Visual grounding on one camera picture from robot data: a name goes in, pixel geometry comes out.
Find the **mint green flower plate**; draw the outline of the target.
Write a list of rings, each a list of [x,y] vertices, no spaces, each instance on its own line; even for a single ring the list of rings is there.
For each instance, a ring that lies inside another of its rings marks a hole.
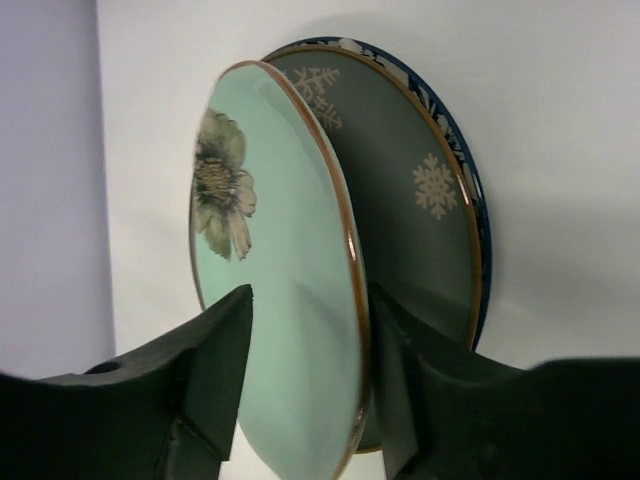
[[[190,247],[203,307],[240,284],[253,330],[240,427],[282,479],[335,479],[368,404],[369,312],[337,155],[275,67],[217,79],[195,140]]]

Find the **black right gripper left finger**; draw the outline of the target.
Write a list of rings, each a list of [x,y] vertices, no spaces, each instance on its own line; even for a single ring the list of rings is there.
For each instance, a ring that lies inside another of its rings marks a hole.
[[[82,374],[1,378],[5,479],[215,479],[230,457],[251,339],[242,285]]]

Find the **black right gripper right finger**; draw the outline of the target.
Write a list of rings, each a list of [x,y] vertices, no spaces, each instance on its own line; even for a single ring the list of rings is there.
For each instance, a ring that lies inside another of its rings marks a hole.
[[[390,479],[635,479],[639,362],[510,367],[369,288],[376,416]]]

